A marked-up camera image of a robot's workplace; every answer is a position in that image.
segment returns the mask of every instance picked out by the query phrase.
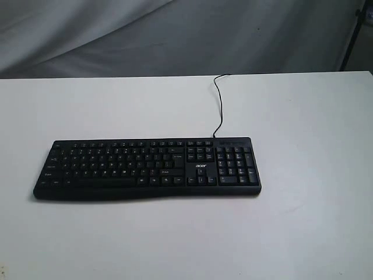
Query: gray backdrop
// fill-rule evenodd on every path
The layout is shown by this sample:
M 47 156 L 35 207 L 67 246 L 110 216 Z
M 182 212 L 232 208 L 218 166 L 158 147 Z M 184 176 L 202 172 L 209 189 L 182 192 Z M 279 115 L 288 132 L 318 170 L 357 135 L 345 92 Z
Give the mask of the gray backdrop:
M 336 71 L 363 0 L 0 4 L 0 75 L 52 78 Z

